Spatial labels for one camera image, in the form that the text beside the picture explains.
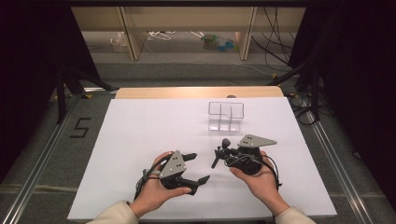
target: beige sleeve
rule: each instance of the beige sleeve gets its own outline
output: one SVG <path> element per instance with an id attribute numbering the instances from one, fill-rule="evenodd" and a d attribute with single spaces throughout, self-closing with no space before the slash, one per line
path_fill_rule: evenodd
<path id="1" fill-rule="evenodd" d="M 290 207 L 288 210 L 275 217 L 276 224 L 314 224 L 315 222 L 307 217 L 304 212 L 297 207 Z"/>
<path id="2" fill-rule="evenodd" d="M 126 201 L 121 201 L 108 207 L 89 224 L 137 224 L 138 222 L 139 219 L 134 215 Z"/>

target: person's right hand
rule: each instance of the person's right hand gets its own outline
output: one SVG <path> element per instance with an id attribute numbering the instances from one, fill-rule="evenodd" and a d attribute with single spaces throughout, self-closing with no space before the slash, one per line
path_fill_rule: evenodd
<path id="1" fill-rule="evenodd" d="M 262 154 L 262 160 L 273 166 L 266 157 L 266 153 L 264 151 L 260 151 L 260 153 Z M 251 193 L 262 201 L 274 216 L 290 208 L 277 191 L 276 179 L 268 167 L 263 165 L 260 171 L 255 175 L 246 175 L 241 170 L 234 167 L 231 167 L 230 171 L 247 184 Z"/>

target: hand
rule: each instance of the hand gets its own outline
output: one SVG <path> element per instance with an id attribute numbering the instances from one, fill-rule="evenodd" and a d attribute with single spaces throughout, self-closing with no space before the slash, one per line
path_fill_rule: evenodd
<path id="1" fill-rule="evenodd" d="M 262 154 L 262 160 L 273 166 L 266 157 L 267 154 L 264 151 L 260 151 L 260 153 Z M 262 201 L 274 216 L 290 208 L 277 191 L 275 177 L 268 167 L 263 165 L 260 171 L 255 175 L 246 175 L 241 170 L 234 167 L 231 167 L 230 171 L 247 184 L 251 193 Z"/>
<path id="2" fill-rule="evenodd" d="M 155 159 L 153 164 L 169 154 L 172 154 L 172 152 L 164 152 Z M 154 170 L 160 170 L 160 166 L 158 165 Z M 134 215 L 137 218 L 141 218 L 146 213 L 160 208 L 169 199 L 190 192 L 190 188 L 166 189 L 159 179 L 148 179 L 139 196 L 129 206 L 134 212 Z"/>

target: white table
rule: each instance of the white table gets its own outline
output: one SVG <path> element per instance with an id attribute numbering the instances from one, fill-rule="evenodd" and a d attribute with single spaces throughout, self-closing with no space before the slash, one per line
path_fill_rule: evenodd
<path id="1" fill-rule="evenodd" d="M 238 102 L 245 107 L 240 132 L 208 130 L 208 104 Z M 194 196 L 166 202 L 142 221 L 263 219 L 270 211 L 221 162 L 214 150 L 227 137 L 231 147 L 245 134 L 274 139 L 262 147 L 279 169 L 280 193 L 309 216 L 336 215 L 305 140 L 285 97 L 112 100 L 69 219 L 88 220 L 119 200 L 132 200 L 134 186 L 154 158 L 167 150 L 197 153 L 184 178 L 210 175 Z"/>

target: floor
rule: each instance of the floor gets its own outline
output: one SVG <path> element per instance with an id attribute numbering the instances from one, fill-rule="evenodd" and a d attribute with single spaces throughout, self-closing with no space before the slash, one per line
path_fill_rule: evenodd
<path id="1" fill-rule="evenodd" d="M 207 46 L 197 36 L 199 33 L 171 32 L 165 33 L 170 37 L 166 37 L 168 40 L 155 36 L 152 40 L 147 39 L 139 60 L 134 62 L 128 52 L 117 52 L 110 45 L 111 39 L 117 39 L 117 33 L 83 34 L 102 80 L 117 87 L 266 85 L 274 76 L 290 70 L 277 59 L 288 59 L 282 48 L 275 43 L 268 44 L 264 37 L 270 34 L 257 33 L 253 37 L 277 58 L 264 53 L 252 41 L 247 60 L 240 61 L 237 50 L 219 51 L 216 46 Z M 230 33 L 215 35 L 234 40 Z M 291 48 L 294 36 L 281 34 L 282 44 Z M 295 93 L 293 84 L 296 79 L 292 77 L 280 85 L 285 94 Z M 89 82 L 82 84 L 87 88 L 96 87 Z M 26 180 L 31 179 L 30 173 L 37 168 L 36 162 L 42 159 L 41 153 L 48 152 L 34 190 L 27 194 L 29 200 L 21 205 L 23 213 L 16 219 L 18 223 L 75 223 L 67 220 L 67 214 L 114 93 L 95 91 L 83 97 L 67 95 L 69 113 L 62 129 L 56 125 L 57 99 L 54 94 L 29 146 L 0 185 L 0 217 L 8 214 Z M 303 92 L 298 93 L 298 97 L 290 97 L 290 105 L 296 109 L 296 115 L 306 99 L 309 95 Z M 305 125 L 311 121 L 309 114 L 297 119 L 338 215 L 313 219 L 317 223 L 396 223 L 395 212 L 370 171 L 353 155 L 354 148 L 326 102 L 324 93 L 320 103 L 323 107 L 320 109 L 320 122 L 316 125 Z M 78 122 L 89 127 L 84 138 L 73 137 L 84 134 L 82 130 L 76 130 Z M 59 136 L 53 136 L 54 131 L 59 131 Z"/>

